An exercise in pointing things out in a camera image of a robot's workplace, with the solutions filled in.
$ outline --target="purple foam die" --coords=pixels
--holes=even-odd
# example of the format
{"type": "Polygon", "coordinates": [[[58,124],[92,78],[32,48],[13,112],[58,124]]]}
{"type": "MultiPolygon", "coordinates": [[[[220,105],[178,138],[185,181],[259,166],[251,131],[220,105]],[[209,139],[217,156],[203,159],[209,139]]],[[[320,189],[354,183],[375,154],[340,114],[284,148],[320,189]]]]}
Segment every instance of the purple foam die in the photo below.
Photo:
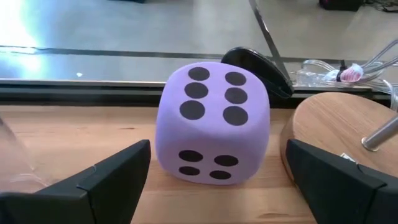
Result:
{"type": "Polygon", "coordinates": [[[217,62],[186,65],[167,81],[156,121],[163,169],[202,184],[237,184],[263,163],[269,99],[252,73],[217,62]]]}

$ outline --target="black robot gripper finger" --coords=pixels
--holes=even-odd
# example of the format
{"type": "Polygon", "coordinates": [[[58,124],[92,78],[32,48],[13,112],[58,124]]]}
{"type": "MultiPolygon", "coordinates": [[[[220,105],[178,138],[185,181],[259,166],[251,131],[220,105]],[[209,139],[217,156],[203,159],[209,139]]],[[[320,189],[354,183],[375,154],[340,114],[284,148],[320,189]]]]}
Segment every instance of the black robot gripper finger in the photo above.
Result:
{"type": "Polygon", "coordinates": [[[398,178],[290,139],[286,159],[319,224],[393,224],[398,178]]]}
{"type": "Polygon", "coordinates": [[[141,140],[34,194],[0,194],[0,223],[130,224],[149,162],[150,143],[141,140]]]}
{"type": "Polygon", "coordinates": [[[221,63],[234,65],[253,73],[263,82],[271,96],[287,99],[293,95],[293,84],[289,74],[283,74],[266,56],[255,50],[236,47],[224,55],[221,63]]]}

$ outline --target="white sticker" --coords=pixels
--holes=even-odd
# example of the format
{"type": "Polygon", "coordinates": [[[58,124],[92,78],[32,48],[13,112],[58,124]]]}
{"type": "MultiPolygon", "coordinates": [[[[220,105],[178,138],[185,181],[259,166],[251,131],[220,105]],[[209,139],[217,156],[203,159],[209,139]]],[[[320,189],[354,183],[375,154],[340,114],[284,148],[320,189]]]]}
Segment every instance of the white sticker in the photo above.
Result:
{"type": "Polygon", "coordinates": [[[351,160],[351,161],[355,162],[355,160],[353,160],[350,156],[348,156],[345,153],[342,153],[340,156],[343,157],[344,159],[348,159],[348,160],[351,160]]]}

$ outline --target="floor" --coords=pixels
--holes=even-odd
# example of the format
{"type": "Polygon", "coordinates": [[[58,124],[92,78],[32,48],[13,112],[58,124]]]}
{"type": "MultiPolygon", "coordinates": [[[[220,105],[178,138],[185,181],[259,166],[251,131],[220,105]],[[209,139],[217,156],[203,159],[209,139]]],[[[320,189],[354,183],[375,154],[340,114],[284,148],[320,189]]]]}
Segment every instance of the floor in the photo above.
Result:
{"type": "MultiPolygon", "coordinates": [[[[373,7],[257,2],[290,72],[306,58],[368,60],[398,38],[397,14],[373,7]]],[[[164,82],[183,65],[218,61],[237,46],[272,56],[243,0],[0,0],[0,30],[0,78],[164,82]]],[[[398,83],[397,71],[385,76],[398,83]]]]}

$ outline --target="round wooden board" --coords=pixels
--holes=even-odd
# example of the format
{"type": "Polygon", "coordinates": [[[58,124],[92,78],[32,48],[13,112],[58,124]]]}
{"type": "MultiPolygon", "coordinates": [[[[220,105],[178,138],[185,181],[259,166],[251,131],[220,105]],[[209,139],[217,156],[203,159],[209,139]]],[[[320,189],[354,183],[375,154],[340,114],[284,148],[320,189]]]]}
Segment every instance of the round wooden board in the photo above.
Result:
{"type": "Polygon", "coordinates": [[[286,171],[288,139],[298,139],[338,156],[347,154],[358,164],[398,177],[398,136],[380,146],[377,152],[366,150],[361,139],[368,136],[396,112],[371,100],[346,93],[320,93],[304,100],[280,135],[280,152],[286,171]]]}

